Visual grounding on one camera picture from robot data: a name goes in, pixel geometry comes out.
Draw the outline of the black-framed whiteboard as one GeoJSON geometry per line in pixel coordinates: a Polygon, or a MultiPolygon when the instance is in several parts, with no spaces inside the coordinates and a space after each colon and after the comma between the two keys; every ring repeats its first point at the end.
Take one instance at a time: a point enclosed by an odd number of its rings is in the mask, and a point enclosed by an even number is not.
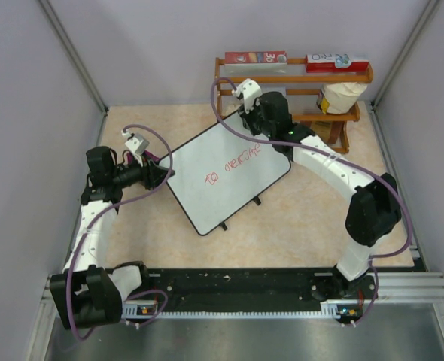
{"type": "Polygon", "coordinates": [[[164,156],[159,165],[172,167],[168,180],[178,204],[196,233],[205,236],[283,178],[290,161],[271,145],[246,141],[226,129],[229,126],[247,137],[239,115],[208,127],[164,156]]]}

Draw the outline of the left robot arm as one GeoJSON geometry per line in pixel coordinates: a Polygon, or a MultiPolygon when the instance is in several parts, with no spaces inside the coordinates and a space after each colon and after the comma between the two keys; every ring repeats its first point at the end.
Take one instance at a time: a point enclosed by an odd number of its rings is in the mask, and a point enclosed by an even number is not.
{"type": "Polygon", "coordinates": [[[139,299],[150,293],[152,281],[143,262],[126,262],[114,268],[102,263],[124,189],[141,184],[154,193],[175,174],[147,151],[131,153],[127,163],[117,164],[115,151],[100,146],[88,150],[86,158],[89,173],[81,195],[75,244],[63,271],[51,277],[49,286],[66,329],[117,323],[130,293],[139,299]]]}

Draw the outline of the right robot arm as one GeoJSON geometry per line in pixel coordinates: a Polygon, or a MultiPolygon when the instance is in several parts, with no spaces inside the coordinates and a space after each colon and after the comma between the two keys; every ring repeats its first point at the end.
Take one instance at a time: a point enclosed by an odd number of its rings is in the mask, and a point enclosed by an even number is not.
{"type": "Polygon", "coordinates": [[[348,201],[345,228],[350,242],[334,266],[329,284],[316,286],[315,298],[352,296],[381,240],[400,222],[395,179],[388,173],[375,177],[347,165],[312,129],[293,121],[287,99],[280,92],[256,91],[247,97],[235,91],[233,95],[242,101],[238,114],[245,129],[253,136],[265,135],[277,152],[318,174],[348,201]]]}

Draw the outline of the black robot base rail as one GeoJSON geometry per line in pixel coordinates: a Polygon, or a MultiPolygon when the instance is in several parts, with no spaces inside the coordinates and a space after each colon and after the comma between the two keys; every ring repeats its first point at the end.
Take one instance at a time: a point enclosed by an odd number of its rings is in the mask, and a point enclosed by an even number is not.
{"type": "Polygon", "coordinates": [[[192,295],[289,295],[302,299],[371,299],[374,276],[366,272],[347,281],[335,268],[149,268],[142,274],[136,295],[162,290],[171,300],[192,295]]]}

